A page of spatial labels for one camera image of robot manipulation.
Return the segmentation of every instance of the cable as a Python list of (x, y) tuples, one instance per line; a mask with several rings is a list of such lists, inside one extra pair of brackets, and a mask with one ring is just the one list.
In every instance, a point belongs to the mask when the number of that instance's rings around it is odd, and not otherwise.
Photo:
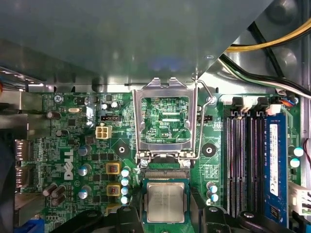
[[(253, 38), (256, 40), (257, 44), (262, 44), (262, 43), (266, 43), (266, 39), (263, 37), (261, 31), (259, 30), (259, 28), (257, 27), (257, 24), (255, 22), (253, 22), (249, 27), (248, 30), (250, 31), (251, 35), (253, 36)], [(270, 59), (271, 64), (274, 68), (274, 70), (276, 71), (276, 75), (279, 78), (283, 78), (284, 73), (279, 65), (279, 63), (277, 62), (276, 56), (273, 53), (272, 49), (270, 47), (266, 47), (263, 48), (263, 52), (265, 53), (265, 55)]]
[[(270, 46), (267, 46), (266, 48), (270, 48), (270, 47), (277, 47), (277, 46), (282, 46), (282, 45), (286, 45), (286, 44), (289, 44), (289, 43), (292, 43), (294, 41), (297, 41), (297, 40), (300, 40), (301, 38), (309, 35), (311, 33), (311, 28), (306, 30), (304, 33), (290, 39), (290, 40), (286, 40), (286, 41), (283, 41), (281, 43), (277, 43), (275, 45), (270, 45)], [(253, 46), (253, 45), (238, 45), (238, 44), (232, 44), (231, 46), (233, 47), (243, 47), (243, 46)]]
[(266, 43), (262, 43), (262, 44), (258, 44), (258, 45), (240, 46), (240, 47), (230, 46), (227, 49), (227, 52), (245, 52), (245, 51), (260, 50), (260, 49), (266, 48), (268, 46), (276, 45), (276, 44), (282, 43), (284, 41), (291, 40), (291, 39), (303, 34), (307, 30), (309, 30), (310, 28), (311, 28), (311, 18), (308, 19), (307, 22), (305, 22), (303, 25), (301, 25), (299, 28), (297, 28), (293, 32), (291, 32), (291, 33), (287, 34), (286, 36), (283, 36), (279, 39), (276, 39), (276, 40), (273, 40), (270, 42), (266, 42)]
[(285, 79), (285, 78), (278, 79), (277, 77), (273, 77), (273, 76), (258, 75), (258, 74), (249, 73), (246, 70), (242, 69), (240, 66), (238, 66), (235, 62), (233, 62), (230, 58), (228, 58), (224, 54), (221, 55), (219, 59), (249, 79), (254, 79), (257, 81), (275, 82), (275, 83), (280, 83), (283, 85), (291, 86), (291, 87), (295, 88), (296, 90), (298, 90), (298, 91), (300, 91), (300, 92), (302, 92), (308, 96), (311, 96), (311, 91), (305, 89), (304, 87), (298, 85), (297, 83), (295, 83), (293, 81), (290, 81), (290, 80)]
[(309, 140), (309, 138), (307, 138), (307, 139), (303, 142), (303, 144), (302, 144), (302, 149), (303, 149), (303, 151), (304, 151), (305, 154), (306, 154), (306, 157), (307, 157), (307, 160), (308, 160), (308, 162), (309, 162), (310, 169), (311, 169), (311, 158), (310, 158), (310, 156), (309, 156), (309, 154), (308, 154), (308, 150), (307, 150), (307, 142), (308, 142), (308, 140)]
[(291, 86), (287, 86), (287, 85), (284, 85), (284, 84), (281, 84), (281, 83), (276, 83), (276, 82), (253, 80), (253, 79), (250, 79), (250, 78), (240, 74), (239, 72), (237, 72), (233, 68), (229, 67), (224, 61), (219, 59), (219, 62), (224, 66), (224, 68), (230, 74), (232, 74), (237, 79), (240, 79), (240, 80), (243, 80), (243, 81), (249, 82), (249, 83), (255, 83), (255, 84), (259, 84), (259, 85), (263, 85), (263, 86), (269, 86), (269, 87), (273, 87), (273, 88), (282, 89), (282, 90), (288, 90), (288, 91), (296, 93), (296, 94), (298, 94), (300, 96), (303, 96), (303, 97), (306, 97), (308, 99), (311, 99), (311, 95), (306, 95), (305, 93), (303, 93), (300, 90), (297, 90), (297, 89), (295, 89), (295, 88), (293, 88)]

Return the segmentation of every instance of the black ram slot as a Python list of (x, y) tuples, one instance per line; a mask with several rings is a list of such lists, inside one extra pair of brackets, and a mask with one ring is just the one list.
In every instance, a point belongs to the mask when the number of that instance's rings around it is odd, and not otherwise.
[(247, 210), (262, 213), (265, 119), (247, 120)]
[(246, 210), (246, 120), (227, 118), (227, 212), (236, 217)]

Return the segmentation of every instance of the yellow wire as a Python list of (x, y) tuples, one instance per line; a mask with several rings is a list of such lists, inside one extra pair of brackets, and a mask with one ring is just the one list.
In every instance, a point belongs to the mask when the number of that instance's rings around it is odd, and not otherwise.
[(239, 47), (230, 46), (226, 51), (227, 52), (246, 52), (246, 51), (260, 50), (260, 49), (263, 49), (265, 47), (290, 40), (290, 39), (304, 33), (309, 28), (311, 28), (311, 18), (308, 19), (307, 22), (305, 22), (303, 25), (301, 25), (295, 31), (293, 31), (293, 32), (291, 32), (291, 33), (289, 33), (289, 34), (287, 34), (287, 35), (285, 35), (285, 36), (283, 36), (277, 40), (273, 40), (273, 41), (258, 44), (258, 45), (239, 46)]

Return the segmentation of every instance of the motherboard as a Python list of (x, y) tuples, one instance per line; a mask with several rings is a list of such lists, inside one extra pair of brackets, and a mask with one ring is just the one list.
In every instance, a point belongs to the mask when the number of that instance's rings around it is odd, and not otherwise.
[[(108, 215), (129, 204), (136, 187), (145, 195), (141, 219), (147, 233), (195, 232), (189, 217), (191, 187), (206, 205), (222, 207), (233, 217), (253, 210), (288, 226), (287, 182), (300, 184), (295, 164), (299, 105), (282, 106), (269, 116), (266, 109), (277, 103), (277, 96), (217, 93), (202, 115), (208, 95), (200, 90), (193, 151), (198, 158), (176, 162), (169, 156), (140, 158), (132, 93), (40, 95), (51, 135), (17, 142), (31, 155), (19, 161), (20, 174), (28, 180), (20, 178), (17, 187), (20, 193), (44, 197), (38, 215), (46, 233), (85, 210)], [(189, 141), (189, 101), (141, 98), (140, 146)], [(246, 111), (243, 102), (252, 103)]]

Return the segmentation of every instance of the blue ram module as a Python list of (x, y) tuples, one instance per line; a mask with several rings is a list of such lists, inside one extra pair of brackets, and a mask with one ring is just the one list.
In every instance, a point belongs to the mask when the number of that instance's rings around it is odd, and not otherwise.
[(268, 116), (264, 154), (264, 215), (288, 227), (287, 118)]

